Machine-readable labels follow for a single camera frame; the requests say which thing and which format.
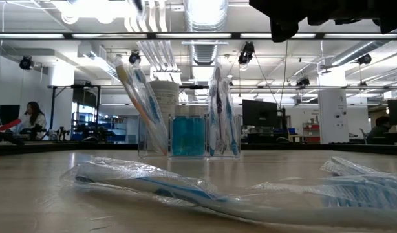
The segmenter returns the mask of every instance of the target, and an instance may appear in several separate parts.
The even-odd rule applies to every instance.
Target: clear acrylic holder
[[[237,115],[234,117],[234,121],[236,124],[236,143],[238,154],[234,155],[232,150],[226,150],[223,154],[216,153],[213,156],[210,155],[209,149],[209,132],[210,132],[210,124],[208,114],[204,115],[204,153],[203,155],[173,155],[173,120],[174,118],[169,117],[169,125],[168,128],[168,148],[167,148],[167,156],[165,156],[162,152],[157,152],[154,150],[151,140],[149,139],[149,134],[147,133],[147,128],[145,127],[144,121],[141,117],[138,117],[138,156],[142,159],[238,159],[241,153],[241,116]]]

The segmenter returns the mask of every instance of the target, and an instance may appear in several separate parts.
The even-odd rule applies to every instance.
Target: office chair
[[[365,145],[367,145],[368,143],[367,143],[367,137],[368,137],[368,133],[365,133],[364,132],[364,130],[363,129],[359,129],[360,131],[361,131],[361,133],[362,133],[362,137],[364,138],[364,143],[365,143]]]

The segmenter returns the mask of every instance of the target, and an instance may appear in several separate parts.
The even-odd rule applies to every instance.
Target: person
[[[28,103],[26,112],[23,117],[21,117],[21,121],[20,130],[32,129],[36,125],[42,126],[42,129],[46,128],[45,114],[41,111],[37,102]]]
[[[375,120],[375,127],[371,130],[367,137],[368,144],[380,144],[377,143],[378,139],[385,137],[384,133],[388,132],[391,128],[390,118],[387,116],[380,116]]]

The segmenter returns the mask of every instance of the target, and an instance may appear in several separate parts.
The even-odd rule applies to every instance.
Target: table surface
[[[287,177],[329,176],[319,168],[339,156],[397,172],[397,156],[342,151],[245,151],[239,160],[140,160],[136,151],[59,151],[0,157],[0,232],[367,232],[247,223],[194,208],[168,206],[108,190],[74,190],[59,177],[93,157],[142,161],[228,191]]]

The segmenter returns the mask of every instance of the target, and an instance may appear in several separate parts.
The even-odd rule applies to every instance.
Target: ceiling
[[[166,1],[166,23],[172,32],[186,31],[184,19],[184,7],[182,0]],[[25,8],[13,3],[5,5],[4,23],[2,21],[2,9],[5,1],[0,1],[0,32],[3,25],[5,32],[127,32],[124,27],[123,18],[117,18],[110,24],[103,24],[94,18],[80,18],[75,24],[67,25],[62,22],[61,12],[56,9],[39,10]],[[28,7],[37,7],[31,1],[14,1]],[[50,1],[40,3],[41,7],[53,8]],[[224,31],[226,32],[269,32],[270,21],[267,16],[250,7],[247,1],[229,0],[227,21]],[[299,24],[300,32],[370,32],[378,33],[379,28],[369,20],[360,21],[351,25],[336,26],[329,21],[319,27],[308,25],[304,20]],[[239,72],[237,55],[241,51],[244,40],[231,40],[228,45],[221,45],[218,62],[222,67],[222,75],[233,76],[233,84],[241,85],[264,85],[265,79],[271,85],[288,84],[293,85],[299,76],[293,76],[297,71],[309,63],[315,62],[322,57],[335,56],[348,48],[356,45],[359,41],[287,41],[284,43],[273,43],[269,40],[254,41],[255,56],[250,62],[247,70]],[[112,59],[117,54],[130,54],[138,47],[135,41],[92,41],[93,47],[102,45],[108,52],[108,58]],[[111,85],[114,80],[102,69],[88,60],[79,58],[77,49],[80,41],[4,41],[6,48],[16,49],[52,49],[73,63],[77,67],[76,79],[90,80],[93,84]],[[191,80],[191,59],[189,48],[182,45],[181,41],[172,41],[171,48],[184,82]],[[370,78],[375,79],[379,75],[397,69],[397,41],[392,41],[385,46],[370,52],[372,63],[362,65],[348,64],[344,66],[347,83],[355,85]],[[149,66],[143,67],[144,72],[149,74]],[[317,71],[308,74],[311,77],[311,85],[316,84]],[[384,78],[370,82],[369,85],[397,85],[397,72]],[[241,93],[252,92],[252,89],[240,90]],[[383,90],[369,92],[379,95]]]

